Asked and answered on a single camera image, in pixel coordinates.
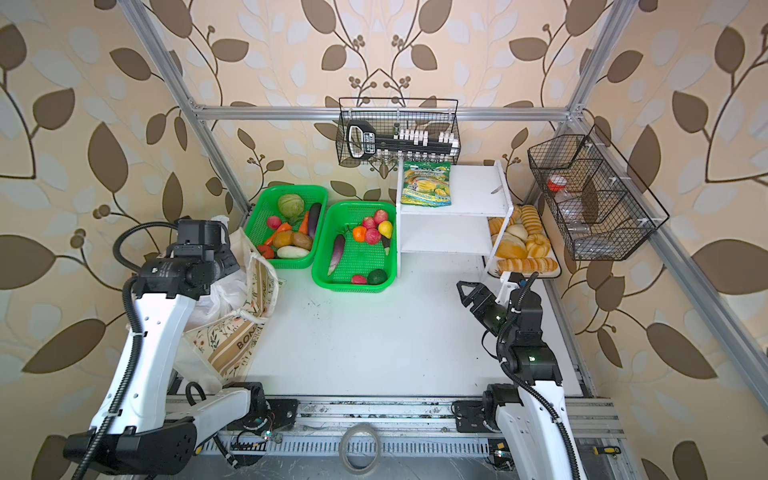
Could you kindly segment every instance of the yellow and green package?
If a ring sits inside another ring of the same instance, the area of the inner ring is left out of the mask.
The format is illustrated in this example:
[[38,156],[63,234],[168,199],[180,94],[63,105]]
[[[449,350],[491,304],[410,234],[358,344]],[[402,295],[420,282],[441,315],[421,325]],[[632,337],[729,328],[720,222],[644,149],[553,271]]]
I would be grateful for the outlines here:
[[402,199],[404,204],[444,207],[451,204],[450,162],[403,162]]

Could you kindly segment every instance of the wire mesh basket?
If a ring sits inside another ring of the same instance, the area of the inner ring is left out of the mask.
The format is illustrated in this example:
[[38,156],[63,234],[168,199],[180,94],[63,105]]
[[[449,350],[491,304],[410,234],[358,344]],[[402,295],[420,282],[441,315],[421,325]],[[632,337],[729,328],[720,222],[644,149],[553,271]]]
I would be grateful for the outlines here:
[[[669,213],[621,152],[627,172],[617,173],[598,147],[604,135],[593,132],[529,148],[531,172],[574,260],[626,260]],[[627,184],[649,194],[659,210],[647,212]]]
[[336,153],[342,167],[396,170],[398,160],[450,162],[461,151],[456,109],[447,98],[342,97]]

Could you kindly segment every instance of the orange fruit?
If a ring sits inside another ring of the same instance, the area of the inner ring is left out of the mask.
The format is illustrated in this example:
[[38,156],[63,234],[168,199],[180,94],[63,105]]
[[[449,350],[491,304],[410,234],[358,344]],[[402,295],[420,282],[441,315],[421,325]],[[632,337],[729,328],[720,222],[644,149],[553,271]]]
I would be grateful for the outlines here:
[[362,243],[366,241],[367,231],[368,229],[363,227],[362,225],[360,227],[355,227],[352,229],[352,238],[354,238],[356,242]]

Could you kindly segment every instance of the purple eggplant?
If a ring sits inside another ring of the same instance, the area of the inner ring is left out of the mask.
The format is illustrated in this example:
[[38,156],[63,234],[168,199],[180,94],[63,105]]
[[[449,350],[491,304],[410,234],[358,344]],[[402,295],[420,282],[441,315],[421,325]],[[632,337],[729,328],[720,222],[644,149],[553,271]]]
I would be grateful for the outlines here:
[[328,267],[328,276],[333,273],[333,271],[336,269],[336,267],[339,266],[339,262],[341,261],[341,257],[344,254],[344,243],[346,241],[344,240],[344,236],[340,233],[339,235],[336,235],[336,239],[333,241],[333,255],[331,255],[331,264]]
[[310,207],[310,218],[307,222],[307,235],[312,240],[315,239],[315,232],[317,232],[317,222],[320,220],[320,209],[323,208],[322,204],[312,204]]

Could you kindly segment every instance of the green basket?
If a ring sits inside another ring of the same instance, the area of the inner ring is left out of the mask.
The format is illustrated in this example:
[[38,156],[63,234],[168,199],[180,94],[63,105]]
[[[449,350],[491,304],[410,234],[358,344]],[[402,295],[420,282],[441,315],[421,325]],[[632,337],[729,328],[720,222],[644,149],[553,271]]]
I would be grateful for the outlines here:
[[[315,258],[315,252],[317,251],[317,244],[319,243],[320,234],[323,232],[323,215],[326,212],[326,204],[328,203],[328,190],[316,185],[279,185],[277,187],[267,188],[261,193],[259,197],[259,203],[253,209],[253,214],[248,220],[248,226],[245,227],[245,234],[253,242],[253,245],[263,245],[273,233],[274,230],[266,225],[266,219],[276,215],[281,220],[285,220],[285,217],[280,215],[280,211],[277,209],[277,201],[284,194],[298,194],[304,200],[304,210],[308,210],[313,204],[321,203],[323,206],[320,208],[320,218],[317,219],[317,230],[315,232],[315,241],[312,245],[312,251],[304,258],[292,258],[292,259],[272,259],[270,262],[275,268],[307,268],[312,264],[312,260]],[[293,231],[298,231],[301,223],[297,224]]]
[[[368,245],[356,242],[352,238],[352,229],[362,223],[365,217],[373,217],[377,210],[384,210],[392,222],[392,244],[389,255],[384,254],[381,242]],[[328,267],[333,255],[333,242],[340,233],[344,234],[344,254],[339,266],[328,276]],[[312,265],[312,278],[322,288],[336,292],[378,293],[392,285],[397,276],[397,225],[395,225],[395,206],[386,202],[349,201],[339,202],[328,209],[320,235],[317,260]],[[380,285],[356,285],[352,283],[355,275],[368,276],[373,270],[384,269],[387,280]]]

